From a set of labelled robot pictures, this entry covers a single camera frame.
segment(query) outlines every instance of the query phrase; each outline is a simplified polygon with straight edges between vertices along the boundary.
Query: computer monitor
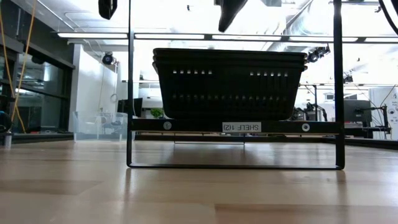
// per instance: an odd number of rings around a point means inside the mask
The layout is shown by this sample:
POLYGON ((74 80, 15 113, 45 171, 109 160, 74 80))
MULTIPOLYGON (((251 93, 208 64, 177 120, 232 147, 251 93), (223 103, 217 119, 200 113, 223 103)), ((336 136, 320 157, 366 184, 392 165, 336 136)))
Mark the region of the computer monitor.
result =
MULTIPOLYGON (((129 107, 127 106, 127 100, 119 100, 118 102, 118 112, 119 113, 128 113, 129 107)), ((134 99, 134 112, 133 115, 137 117, 141 117, 142 112, 142 98, 134 99)))
POLYGON ((371 122, 372 113, 369 109, 371 103, 368 100, 344 100, 344 120, 351 122, 371 122))

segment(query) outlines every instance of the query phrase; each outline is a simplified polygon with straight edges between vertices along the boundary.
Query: potted plant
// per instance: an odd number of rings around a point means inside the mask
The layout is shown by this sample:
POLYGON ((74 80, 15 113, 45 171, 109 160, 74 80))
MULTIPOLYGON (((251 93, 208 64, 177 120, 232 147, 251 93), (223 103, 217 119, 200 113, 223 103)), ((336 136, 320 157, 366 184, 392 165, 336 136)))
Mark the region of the potted plant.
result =
POLYGON ((155 119, 159 119, 161 117, 163 117, 163 110, 160 108, 152 108, 150 110, 150 114, 155 118, 155 119))

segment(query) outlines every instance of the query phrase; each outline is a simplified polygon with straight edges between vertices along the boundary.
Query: white wall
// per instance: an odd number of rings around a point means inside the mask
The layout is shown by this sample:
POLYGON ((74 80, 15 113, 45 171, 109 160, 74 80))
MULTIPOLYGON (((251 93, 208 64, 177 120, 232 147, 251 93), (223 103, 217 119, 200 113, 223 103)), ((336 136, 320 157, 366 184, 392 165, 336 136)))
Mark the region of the white wall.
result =
POLYGON ((70 99, 69 131, 73 131, 73 113, 116 112, 118 102, 111 98, 116 93, 118 74, 90 56, 80 44, 75 45, 70 99))

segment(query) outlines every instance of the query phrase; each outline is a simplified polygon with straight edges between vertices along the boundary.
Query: metal stand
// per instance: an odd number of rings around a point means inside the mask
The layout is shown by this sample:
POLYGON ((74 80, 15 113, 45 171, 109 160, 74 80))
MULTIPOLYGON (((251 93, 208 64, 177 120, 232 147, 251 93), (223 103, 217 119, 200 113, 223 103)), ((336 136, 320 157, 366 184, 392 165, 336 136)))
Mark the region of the metal stand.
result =
MULTIPOLYGON (((131 1, 129 2, 129 80, 128 80, 128 118, 133 116, 133 53, 134 32, 132 29, 131 1)), ((334 17, 334 53, 335 53, 335 113, 336 122, 296 122, 261 121, 261 132, 267 134, 326 134, 336 136, 335 166, 262 166, 262 165, 204 165, 204 164, 136 164, 132 162, 132 131, 170 131, 199 133, 223 132, 223 121, 218 120, 161 120, 132 119, 127 127, 127 166, 131 168, 181 168, 181 169, 297 169, 297 170, 341 170, 345 167, 345 134, 343 104, 343 37, 341 24, 341 0, 333 1, 334 17)))

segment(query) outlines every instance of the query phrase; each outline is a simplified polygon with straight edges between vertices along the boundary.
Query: ceiling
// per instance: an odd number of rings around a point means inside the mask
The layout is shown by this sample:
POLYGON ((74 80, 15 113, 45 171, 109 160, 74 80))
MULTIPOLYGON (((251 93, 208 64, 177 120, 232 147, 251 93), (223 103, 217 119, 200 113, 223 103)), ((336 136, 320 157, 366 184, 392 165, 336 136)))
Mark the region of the ceiling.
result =
MULTIPOLYGON (((26 11, 32 10, 33 0, 12 0, 26 11)), ((118 0, 118 10, 110 21, 98 15, 98 0, 38 0, 36 16, 60 32, 127 32, 128 0, 118 0)), ((261 0, 250 0, 238 14, 227 34, 281 34, 332 35, 333 5, 330 0, 314 0, 300 17, 286 27, 291 18, 303 9, 308 0, 283 0, 282 7, 266 7, 261 0)), ((382 12, 375 13, 377 4, 344 5, 344 36, 380 36, 395 33, 382 12)), ((132 0, 133 27, 135 32, 218 33, 220 8, 213 0, 132 0)), ((127 50, 125 40, 98 40, 91 42, 93 51, 105 47, 127 50)), ((135 54, 141 55, 141 74, 147 79, 156 77, 152 68, 152 49, 156 47, 184 47, 207 49, 302 51, 313 44, 264 43, 264 42, 208 42, 208 41, 136 41, 135 54)), ((386 62, 397 62, 396 45, 346 44, 344 46, 345 70, 357 76, 374 71, 386 62)), ((333 82, 333 54, 309 65, 303 74, 303 82, 333 82)))

